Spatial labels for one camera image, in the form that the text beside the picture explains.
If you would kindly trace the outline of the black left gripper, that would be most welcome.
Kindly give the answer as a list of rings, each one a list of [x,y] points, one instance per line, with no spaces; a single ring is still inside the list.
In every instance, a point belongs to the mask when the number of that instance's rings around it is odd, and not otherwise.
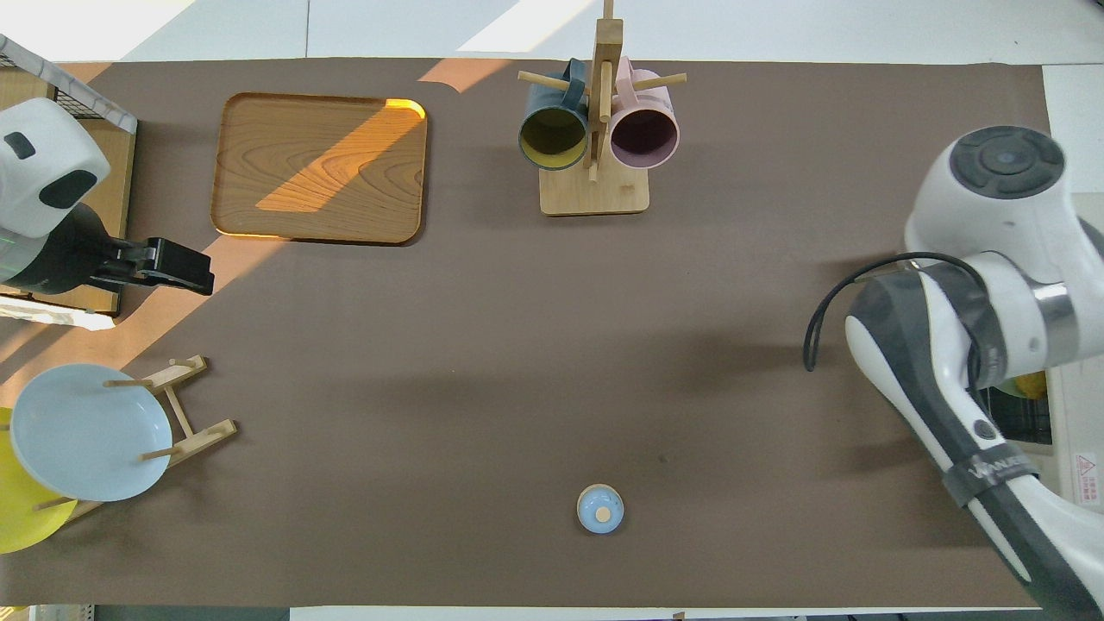
[[[147,245],[108,235],[100,217],[87,207],[75,207],[45,236],[39,254],[17,273],[17,288],[38,294],[63,294],[87,285],[119,293],[137,285],[181,288],[198,295],[213,293],[216,281],[210,257],[167,239],[149,239],[147,271],[125,255],[145,252]]]

